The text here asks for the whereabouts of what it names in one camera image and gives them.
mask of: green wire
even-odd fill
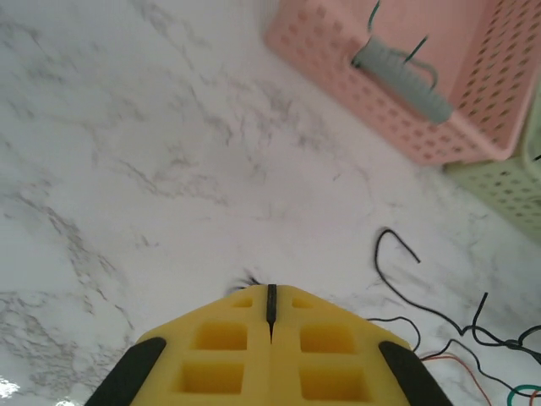
[[[375,4],[374,9],[372,10],[372,14],[369,18],[369,32],[372,32],[372,22],[374,21],[375,14],[378,12],[378,8],[380,8],[380,0]]]
[[[509,396],[507,396],[507,406],[513,406],[513,398],[515,397],[517,392],[523,391],[523,390],[531,389],[533,391],[541,391],[541,386],[539,385],[519,385],[515,389],[509,392]]]

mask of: black wire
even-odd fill
[[[412,325],[413,329],[417,333],[417,343],[415,344],[415,347],[413,347],[412,351],[416,352],[419,349],[419,346],[421,345],[421,332],[419,331],[419,329],[417,328],[415,323],[413,321],[411,321],[410,319],[408,319],[407,317],[404,317],[403,315],[399,315],[398,317],[393,317],[392,319],[379,319],[377,317],[372,317],[372,318],[366,319],[366,320],[368,320],[368,321],[381,321],[382,323],[388,323],[388,322],[399,321],[399,320],[408,322],[409,324]]]
[[[462,348],[464,348],[466,351],[468,351],[470,353],[470,355],[473,356],[473,358],[475,359],[475,364],[477,366],[477,370],[479,371],[479,373],[482,376],[484,376],[486,378],[489,378],[492,381],[498,382],[499,384],[503,385],[504,387],[506,387],[510,391],[514,392],[518,396],[523,396],[525,398],[531,398],[532,397],[531,393],[518,392],[514,387],[509,385],[507,382],[502,381],[500,378],[496,378],[495,376],[489,375],[485,371],[483,371],[483,369],[481,368],[481,361],[479,361],[478,356],[470,348],[466,347],[466,345],[462,344],[460,341],[456,340],[455,338],[452,338],[451,340],[449,340],[447,342],[446,346],[443,349],[441,349],[441,351],[438,351],[437,353],[434,353],[434,354],[431,354],[431,355],[424,356],[424,357],[421,358],[421,360],[426,361],[427,359],[431,359],[431,358],[437,357],[439,355],[442,355],[445,351],[447,351],[447,349],[449,349],[449,347],[451,346],[452,343],[457,343]],[[535,397],[536,398],[541,398],[541,393],[539,395],[536,395]]]
[[[433,315],[437,315],[438,317],[444,319],[448,323],[450,323],[458,332],[458,334],[463,337],[468,331],[472,330],[473,333],[473,339],[479,343],[480,345],[484,345],[486,347],[507,347],[509,349],[513,349],[516,351],[522,351],[526,354],[530,354],[538,363],[541,364],[541,353],[538,353],[536,351],[532,351],[529,348],[525,348],[522,346],[523,340],[528,337],[533,332],[536,332],[538,330],[541,330],[541,326],[533,326],[527,329],[525,332],[521,334],[521,336],[517,339],[509,339],[509,340],[501,340],[500,338],[496,337],[494,334],[489,332],[487,329],[477,326],[477,320],[479,318],[479,315],[481,314],[481,310],[484,307],[484,302],[488,298],[489,294],[484,293],[483,298],[481,299],[481,303],[479,303],[479,306],[477,308],[477,311],[475,312],[475,316],[473,317],[473,323],[469,326],[465,326],[461,328],[455,321],[453,321],[450,317],[447,315],[444,315],[443,313],[439,312],[438,310],[431,309],[429,307],[423,306],[421,304],[415,303],[411,301],[410,299],[406,298],[402,293],[398,291],[387,279],[385,274],[381,271],[380,263],[379,263],[379,257],[380,257],[380,246],[381,246],[381,240],[387,235],[391,234],[393,237],[395,237],[396,240],[407,250],[407,252],[410,253],[410,255],[415,259],[417,263],[420,263],[421,260],[415,254],[415,252],[409,247],[409,245],[406,244],[406,242],[392,229],[385,228],[379,235],[379,237],[376,239],[375,243],[375,250],[374,250],[374,268],[377,271],[378,275],[380,276],[381,280],[387,285],[387,287],[392,290],[398,297],[400,297],[402,300],[404,300],[409,305],[416,307],[420,310],[427,311],[429,313],[432,313]],[[481,341],[478,338],[477,332],[482,332],[487,337],[491,338],[494,343],[486,343]]]
[[[246,272],[246,276],[240,277],[239,279],[237,279],[235,283],[236,283],[235,286],[232,286],[226,291],[226,295],[237,292],[238,290],[246,289],[250,286],[263,284],[260,281],[258,281],[256,277],[252,275],[250,272]]]

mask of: cable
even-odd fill
[[[473,374],[472,370],[470,370],[470,368],[466,365],[466,363],[464,361],[462,361],[460,358],[458,358],[456,355],[453,355],[453,354],[447,354],[447,355],[438,355],[436,357],[432,357],[432,358],[429,358],[429,359],[426,359],[424,362],[428,362],[428,361],[432,361],[434,359],[453,359],[455,360],[456,362],[458,362],[460,365],[462,365],[464,368],[466,368],[467,370],[467,373],[470,374],[470,376],[472,377],[473,379],[473,382],[475,383],[475,385],[477,386],[477,388],[479,389],[479,391],[483,394],[484,398],[486,399],[487,403],[489,404],[489,406],[492,406],[492,403],[490,402],[490,399],[489,397],[487,396],[487,394],[485,393],[485,391],[483,390],[483,388],[481,387],[481,385],[479,384],[479,382],[477,381],[477,379],[475,378],[475,375]]]
[[[537,395],[539,391],[533,391],[532,397],[530,398],[530,406],[533,406],[533,401],[535,400],[535,395]]]
[[[374,17],[376,13],[378,12],[378,9],[380,8],[380,0],[375,4],[374,9],[372,10],[372,13],[370,13],[369,18],[369,32],[372,32],[372,23],[374,22]]]
[[[410,319],[408,319],[407,317],[404,317],[403,315],[399,315],[398,317],[393,317],[392,319],[379,319],[377,317],[372,317],[372,318],[366,319],[366,320],[367,321],[381,321],[383,323],[392,322],[392,321],[398,321],[398,320],[408,322],[409,324],[412,325],[413,329],[417,333],[417,343],[415,344],[415,347],[413,347],[412,351],[416,352],[419,349],[419,346],[421,345],[421,332],[419,331],[419,329],[417,328],[415,323],[413,321],[411,321]]]
[[[419,259],[417,254],[415,254],[415,252],[409,247],[409,245],[407,245],[404,242],[404,240],[394,230],[392,230],[390,228],[385,228],[380,233],[379,237],[376,239],[375,249],[374,249],[374,268],[375,268],[376,272],[378,273],[378,275],[380,276],[381,280],[384,282],[384,284],[390,290],[392,290],[399,298],[404,300],[409,305],[411,305],[413,307],[416,307],[417,309],[427,311],[427,312],[429,312],[429,313],[431,313],[433,315],[437,315],[438,317],[440,317],[443,320],[447,321],[449,324],[451,324],[455,328],[455,330],[458,332],[458,334],[461,337],[463,337],[466,334],[466,332],[472,330],[473,338],[475,339],[475,341],[477,343],[479,343],[481,345],[484,345],[484,346],[487,346],[487,347],[507,347],[509,349],[513,349],[513,350],[516,350],[516,351],[522,351],[522,352],[525,352],[527,354],[530,354],[536,361],[538,361],[538,363],[541,364],[541,353],[538,353],[536,351],[532,351],[531,349],[525,348],[525,347],[522,346],[522,341],[526,337],[528,337],[530,334],[532,334],[533,332],[541,330],[541,326],[530,327],[523,334],[521,334],[521,336],[518,338],[518,340],[510,339],[510,340],[505,340],[505,341],[503,341],[500,338],[496,337],[494,334],[489,332],[487,329],[485,329],[483,327],[480,327],[480,326],[477,326],[477,320],[479,318],[479,315],[481,314],[481,310],[484,307],[484,303],[485,303],[486,299],[489,296],[489,294],[486,293],[486,292],[484,293],[483,298],[481,299],[481,303],[479,303],[478,309],[475,312],[475,316],[473,317],[473,323],[471,325],[465,326],[463,328],[461,328],[449,316],[444,315],[443,313],[439,312],[438,310],[431,309],[431,308],[429,308],[427,306],[415,303],[415,302],[411,301],[410,299],[406,298],[401,292],[398,291],[398,289],[396,289],[392,285],[392,283],[390,283],[388,281],[385,274],[381,271],[380,261],[379,261],[379,258],[380,258],[380,246],[381,246],[382,239],[387,234],[391,234],[393,237],[395,237],[395,239],[402,245],[402,247],[404,247],[407,250],[407,252],[409,252],[409,254],[415,259],[415,261],[417,263],[420,263],[421,260]],[[478,334],[477,334],[478,332],[482,332],[483,334],[485,334],[487,337],[492,339],[494,341],[494,343],[486,343],[486,342],[481,341],[479,339],[479,337],[478,337]]]
[[[438,351],[437,353],[434,353],[434,354],[431,354],[431,355],[426,355],[424,357],[421,357],[420,359],[422,361],[426,361],[426,360],[432,359],[434,357],[439,357],[445,351],[447,351],[447,349],[451,346],[452,343],[457,343],[462,348],[464,348],[466,351],[468,351],[470,353],[470,355],[473,356],[473,359],[475,359],[475,364],[477,366],[477,370],[479,371],[479,373],[482,376],[484,376],[486,378],[489,378],[491,381],[495,381],[495,382],[498,382],[499,384],[503,385],[504,387],[506,387],[507,389],[509,389],[510,391],[512,391],[514,393],[513,396],[518,395],[518,396],[523,396],[525,398],[530,398],[532,396],[531,394],[528,394],[528,393],[518,392],[520,390],[520,388],[519,389],[513,388],[511,385],[509,385],[505,381],[502,381],[500,378],[496,378],[495,376],[489,375],[485,371],[483,371],[483,369],[481,368],[481,361],[479,361],[478,356],[470,348],[466,347],[464,344],[462,344],[460,341],[456,340],[455,338],[452,338],[451,340],[449,340],[447,342],[446,346],[443,349],[441,349],[441,351]]]
[[[515,395],[520,395],[518,391],[522,391],[524,389],[533,389],[535,392],[532,395],[525,395],[528,398],[530,398],[530,404],[532,403],[532,399],[535,398],[541,398],[541,395],[536,394],[536,392],[541,391],[541,386],[539,385],[519,385],[518,387],[512,387],[511,391],[509,392],[509,395],[507,396],[507,406],[513,406],[513,398]]]
[[[237,292],[238,290],[246,289],[250,286],[263,284],[260,281],[258,281],[255,278],[255,276],[252,275],[250,272],[246,271],[245,273],[246,273],[245,277],[240,277],[239,279],[237,279],[236,284],[226,291],[226,296],[234,292]]]

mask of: white marble surface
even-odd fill
[[[539,323],[539,248],[270,53],[275,7],[0,2],[0,404],[84,403],[141,333],[245,270],[360,315],[409,315],[421,353],[439,349],[453,330],[378,283],[382,226],[424,260],[385,243],[413,299],[467,324],[486,290],[483,326],[512,338]],[[464,342],[510,384],[540,383],[528,356]],[[460,365],[429,368],[456,404],[484,404]]]

